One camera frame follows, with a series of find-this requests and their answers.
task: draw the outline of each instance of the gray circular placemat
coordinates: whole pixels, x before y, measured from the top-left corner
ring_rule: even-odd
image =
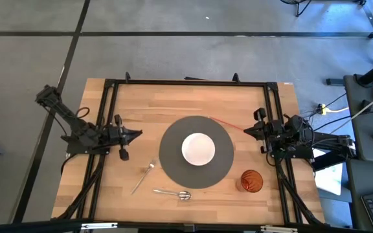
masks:
[[[182,156],[182,143],[192,133],[212,139],[215,156],[206,165],[194,166]],[[187,188],[207,188],[222,180],[231,168],[234,147],[226,130],[214,120],[188,116],[177,120],[165,132],[159,148],[159,160],[165,173]]]

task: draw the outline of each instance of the orange glass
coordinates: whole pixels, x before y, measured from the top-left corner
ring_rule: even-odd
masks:
[[[236,187],[241,192],[258,192],[263,187],[263,177],[254,170],[247,170],[237,180]]]

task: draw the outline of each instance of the spoon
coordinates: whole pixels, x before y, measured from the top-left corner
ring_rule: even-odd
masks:
[[[160,194],[170,194],[170,195],[176,195],[178,196],[181,200],[189,200],[191,198],[191,194],[187,191],[182,191],[182,192],[171,192],[171,191],[166,191],[166,190],[159,190],[159,189],[154,189],[154,192],[160,193]]]

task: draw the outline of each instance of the gray floor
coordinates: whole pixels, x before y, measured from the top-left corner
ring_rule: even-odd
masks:
[[[0,0],[0,30],[74,30],[83,1]],[[368,1],[373,13],[373,1]],[[299,18],[279,0],[113,1],[92,0],[84,31],[260,31],[371,32],[363,9],[353,3],[314,1]],[[34,102],[47,83],[56,85],[71,38],[0,38],[0,223],[9,221],[18,189],[46,113]],[[245,81],[293,82],[300,112],[327,104],[345,92],[326,78],[364,73],[373,67],[373,39],[367,38],[80,38],[63,92],[79,106],[87,78],[182,79],[185,76]],[[331,108],[346,107],[343,98]],[[314,127],[348,112],[316,116]],[[338,124],[324,128],[329,132]],[[340,134],[352,135],[345,126]],[[25,221],[51,216],[65,143],[54,124]],[[322,202],[333,225],[349,225],[346,205]]]

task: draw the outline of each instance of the red cable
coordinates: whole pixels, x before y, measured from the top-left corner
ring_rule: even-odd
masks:
[[[225,122],[225,121],[223,121],[223,120],[220,120],[220,119],[217,119],[217,118],[215,118],[215,117],[210,116],[209,118],[211,118],[211,119],[213,119],[213,120],[216,120],[216,121],[219,121],[219,122],[221,122],[221,123],[227,124],[227,125],[229,125],[229,126],[231,126],[231,127],[234,127],[234,128],[236,128],[236,129],[239,129],[239,130],[241,130],[241,131],[244,131],[244,129],[242,129],[242,128],[238,127],[238,126],[235,126],[235,125],[233,125],[233,124],[227,123],[227,122]]]

